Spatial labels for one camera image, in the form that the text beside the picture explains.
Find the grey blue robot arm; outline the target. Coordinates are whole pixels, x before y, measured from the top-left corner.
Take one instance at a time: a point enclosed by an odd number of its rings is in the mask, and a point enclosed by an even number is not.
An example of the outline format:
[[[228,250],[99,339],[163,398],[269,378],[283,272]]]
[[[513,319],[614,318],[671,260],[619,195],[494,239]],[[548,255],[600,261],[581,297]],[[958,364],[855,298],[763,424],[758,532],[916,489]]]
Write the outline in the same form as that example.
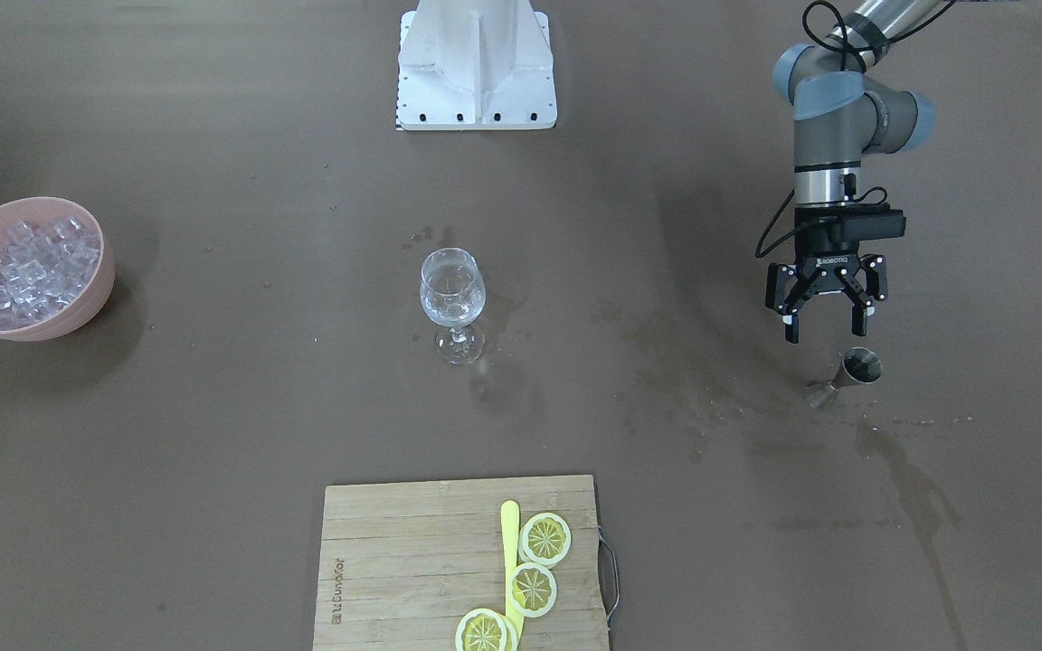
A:
[[[815,297],[847,297],[855,336],[867,334],[869,318],[886,299],[885,256],[860,248],[905,235],[905,214],[890,206],[888,194],[873,201],[861,186],[863,160],[918,147],[937,116],[925,96],[882,85],[869,72],[952,3],[866,1],[852,12],[829,1],[822,7],[832,12],[830,30],[786,50],[771,74],[792,107],[793,187],[784,207],[793,217],[787,233],[758,240],[755,256],[792,243],[793,261],[769,265],[764,294],[791,344],[799,342],[800,315]]]

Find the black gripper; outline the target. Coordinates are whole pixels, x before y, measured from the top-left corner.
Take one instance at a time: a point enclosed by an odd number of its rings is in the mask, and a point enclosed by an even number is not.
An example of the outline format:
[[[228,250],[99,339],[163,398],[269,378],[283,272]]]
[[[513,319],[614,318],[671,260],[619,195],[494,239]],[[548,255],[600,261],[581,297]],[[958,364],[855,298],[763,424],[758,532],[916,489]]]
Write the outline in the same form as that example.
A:
[[[764,304],[782,317],[784,339],[800,342],[802,306],[819,294],[847,294],[852,302],[851,331],[866,336],[876,302],[886,300],[886,259],[859,257],[860,241],[797,237],[797,268],[771,262],[766,270]]]

